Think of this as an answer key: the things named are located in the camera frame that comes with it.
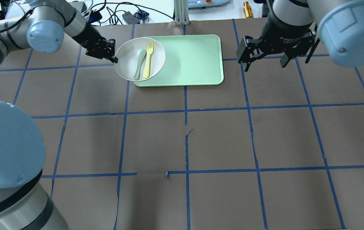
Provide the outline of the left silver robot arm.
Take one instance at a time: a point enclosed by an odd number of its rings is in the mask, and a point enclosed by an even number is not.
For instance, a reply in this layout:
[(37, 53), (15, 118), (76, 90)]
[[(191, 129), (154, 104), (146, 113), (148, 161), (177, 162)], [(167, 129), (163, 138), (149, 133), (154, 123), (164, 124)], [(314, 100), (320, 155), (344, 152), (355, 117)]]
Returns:
[(30, 9), (20, 18), (0, 20), (0, 65), (10, 52), (32, 48), (55, 53), (66, 35), (86, 54), (116, 64), (116, 41), (104, 38), (81, 13), (65, 0), (28, 0)]

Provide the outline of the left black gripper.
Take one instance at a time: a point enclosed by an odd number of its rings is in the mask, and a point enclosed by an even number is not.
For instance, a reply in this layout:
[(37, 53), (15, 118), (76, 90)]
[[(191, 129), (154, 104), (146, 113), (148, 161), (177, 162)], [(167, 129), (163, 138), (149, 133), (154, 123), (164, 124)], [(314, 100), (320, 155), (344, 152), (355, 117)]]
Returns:
[(115, 56), (116, 41), (115, 39), (99, 39), (89, 48), (86, 49), (85, 54), (89, 57), (97, 59), (106, 59), (113, 64), (118, 63), (118, 58)]

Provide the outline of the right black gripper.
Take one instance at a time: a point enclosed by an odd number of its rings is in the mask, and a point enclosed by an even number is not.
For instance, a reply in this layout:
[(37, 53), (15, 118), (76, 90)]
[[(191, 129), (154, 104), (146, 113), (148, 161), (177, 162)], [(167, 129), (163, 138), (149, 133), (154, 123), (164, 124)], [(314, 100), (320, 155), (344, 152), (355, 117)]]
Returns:
[(239, 64), (244, 64), (244, 72), (248, 72), (251, 64), (268, 55), (283, 54), (280, 59), (282, 68), (296, 57), (304, 57), (316, 43), (316, 32), (307, 29), (299, 38), (287, 39), (277, 34), (276, 29), (265, 29), (265, 38), (253, 38), (245, 35), (239, 42), (236, 57)]

